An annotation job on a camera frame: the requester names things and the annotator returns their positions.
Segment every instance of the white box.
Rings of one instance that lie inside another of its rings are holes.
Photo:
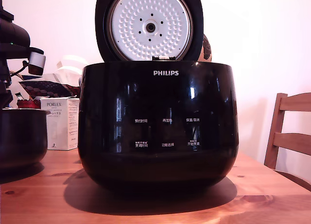
[[[41,109],[51,112],[47,116],[48,149],[72,150],[78,147],[79,99],[40,99]]]

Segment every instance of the chair slat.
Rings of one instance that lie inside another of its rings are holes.
[[[280,110],[311,112],[311,93],[298,94],[282,98]]]
[[[311,136],[300,133],[275,133],[274,146],[311,155]]]

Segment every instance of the wooden table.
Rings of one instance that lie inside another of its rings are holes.
[[[311,192],[242,153],[195,197],[114,197],[86,175],[77,150],[48,151],[27,176],[2,179],[1,224],[311,223]]]

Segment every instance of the open lid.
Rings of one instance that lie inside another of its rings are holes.
[[[200,0],[97,0],[95,28],[105,62],[160,56],[196,61],[203,9]]]

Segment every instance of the white wall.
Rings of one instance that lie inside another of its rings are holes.
[[[15,23],[45,51],[45,72],[65,54],[102,62],[96,0],[3,0]],[[309,0],[202,0],[213,61],[233,67],[239,109],[240,150],[263,163],[278,92],[311,92]],[[19,61],[10,61],[17,70]],[[286,114],[284,132],[311,134],[311,115]],[[277,169],[311,181],[309,157],[280,150]]]

